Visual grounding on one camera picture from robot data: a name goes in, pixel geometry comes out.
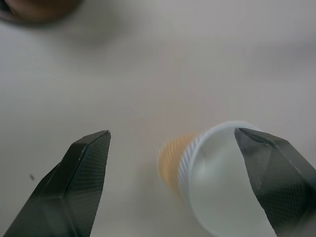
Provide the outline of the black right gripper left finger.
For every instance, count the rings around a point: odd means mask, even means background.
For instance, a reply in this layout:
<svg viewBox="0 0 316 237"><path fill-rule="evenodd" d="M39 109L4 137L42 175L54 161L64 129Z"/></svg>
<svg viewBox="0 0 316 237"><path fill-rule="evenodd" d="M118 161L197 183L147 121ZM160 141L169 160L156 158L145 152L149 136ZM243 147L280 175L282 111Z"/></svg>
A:
<svg viewBox="0 0 316 237"><path fill-rule="evenodd" d="M108 130L74 142L38 183L3 237L90 237L101 200Z"/></svg>

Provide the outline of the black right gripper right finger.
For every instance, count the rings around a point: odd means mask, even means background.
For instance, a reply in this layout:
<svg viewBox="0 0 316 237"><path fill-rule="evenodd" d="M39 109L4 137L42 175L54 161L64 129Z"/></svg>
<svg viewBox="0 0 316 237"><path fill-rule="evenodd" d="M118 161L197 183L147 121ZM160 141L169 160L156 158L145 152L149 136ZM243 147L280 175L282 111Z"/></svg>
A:
<svg viewBox="0 0 316 237"><path fill-rule="evenodd" d="M234 135L277 237L316 237L316 169L287 140L247 128Z"/></svg>

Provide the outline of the orange and white paper cup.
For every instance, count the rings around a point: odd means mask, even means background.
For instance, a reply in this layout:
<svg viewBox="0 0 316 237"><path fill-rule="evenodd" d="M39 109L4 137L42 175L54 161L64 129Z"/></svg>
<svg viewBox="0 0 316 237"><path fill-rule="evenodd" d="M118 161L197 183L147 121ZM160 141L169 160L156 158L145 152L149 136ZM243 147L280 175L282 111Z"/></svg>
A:
<svg viewBox="0 0 316 237"><path fill-rule="evenodd" d="M158 173L211 237L277 237L250 185L236 128L228 121L166 142Z"/></svg>

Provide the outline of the brown round holder base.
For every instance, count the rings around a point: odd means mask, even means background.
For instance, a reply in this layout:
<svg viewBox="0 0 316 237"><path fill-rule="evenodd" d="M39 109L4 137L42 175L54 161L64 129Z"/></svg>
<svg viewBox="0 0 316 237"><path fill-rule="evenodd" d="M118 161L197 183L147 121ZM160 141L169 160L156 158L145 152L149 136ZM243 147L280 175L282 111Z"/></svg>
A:
<svg viewBox="0 0 316 237"><path fill-rule="evenodd" d="M71 14L83 0L0 0L0 20L13 24L42 24Z"/></svg>

